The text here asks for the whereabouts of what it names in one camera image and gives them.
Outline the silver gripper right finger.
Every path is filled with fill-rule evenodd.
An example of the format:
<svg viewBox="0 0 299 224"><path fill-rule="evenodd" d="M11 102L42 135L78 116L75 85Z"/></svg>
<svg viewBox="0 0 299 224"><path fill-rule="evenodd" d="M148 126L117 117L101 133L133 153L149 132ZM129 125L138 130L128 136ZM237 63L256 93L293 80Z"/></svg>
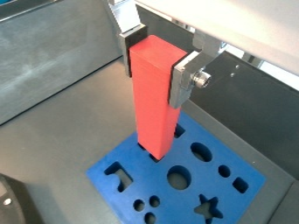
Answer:
<svg viewBox="0 0 299 224"><path fill-rule="evenodd" d="M196 31L192 36L192 46L194 50L172 66L168 103L173 109L177 109L189 99L193 87L206 87L210 75L204 68L224 52L226 44L201 31Z"/></svg>

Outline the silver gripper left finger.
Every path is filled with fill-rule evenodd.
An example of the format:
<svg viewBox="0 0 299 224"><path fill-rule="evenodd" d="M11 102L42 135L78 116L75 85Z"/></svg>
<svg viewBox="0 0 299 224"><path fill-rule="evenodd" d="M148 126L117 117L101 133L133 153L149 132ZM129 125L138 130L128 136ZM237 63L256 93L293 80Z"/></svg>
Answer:
<svg viewBox="0 0 299 224"><path fill-rule="evenodd" d="M125 74L130 77L129 47L146 37L146 26L140 21L134 0L106 0L106 5L116 20Z"/></svg>

